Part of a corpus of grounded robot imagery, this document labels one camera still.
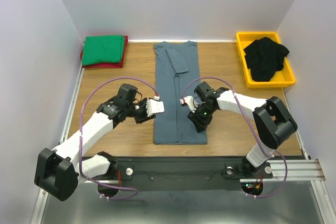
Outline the blue-grey t-shirt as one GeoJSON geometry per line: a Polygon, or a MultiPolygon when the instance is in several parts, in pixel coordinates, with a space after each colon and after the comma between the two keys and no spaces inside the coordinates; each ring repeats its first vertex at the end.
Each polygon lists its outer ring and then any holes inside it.
{"type": "Polygon", "coordinates": [[[193,80],[200,77],[197,43],[181,44],[160,42],[154,45],[155,87],[164,103],[164,113],[154,120],[154,143],[164,145],[207,144],[203,131],[198,133],[192,121],[187,118],[190,110],[181,106],[183,95],[192,95],[200,84],[195,82],[186,93],[183,91],[193,80]]]}

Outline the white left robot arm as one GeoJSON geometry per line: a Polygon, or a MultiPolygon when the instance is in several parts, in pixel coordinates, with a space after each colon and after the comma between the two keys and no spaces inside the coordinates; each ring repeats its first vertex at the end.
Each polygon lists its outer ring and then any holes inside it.
{"type": "Polygon", "coordinates": [[[105,134],[112,131],[126,118],[134,118],[137,124],[154,119],[164,112],[160,97],[136,99],[137,87],[123,84],[117,95],[100,104],[91,118],[69,139],[53,149],[43,149],[37,158],[34,183],[60,201],[68,199],[77,186],[102,175],[116,178],[116,185],[98,183],[100,197],[107,200],[119,191],[136,194],[135,188],[122,187],[122,176],[130,178],[133,168],[119,168],[117,158],[107,152],[98,152],[87,160],[83,155],[105,134]]]}

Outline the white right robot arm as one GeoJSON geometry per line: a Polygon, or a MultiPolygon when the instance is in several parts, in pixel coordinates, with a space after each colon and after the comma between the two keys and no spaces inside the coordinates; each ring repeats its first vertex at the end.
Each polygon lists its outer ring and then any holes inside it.
{"type": "Polygon", "coordinates": [[[224,87],[215,90],[207,82],[199,84],[194,93],[201,103],[196,103],[190,95],[182,97],[180,103],[189,108],[188,118],[197,132],[205,131],[214,112],[219,110],[241,114],[246,120],[257,142],[242,160],[241,170],[248,177],[258,174],[261,166],[298,129],[287,107],[276,96],[269,99],[248,97],[224,87]]]}

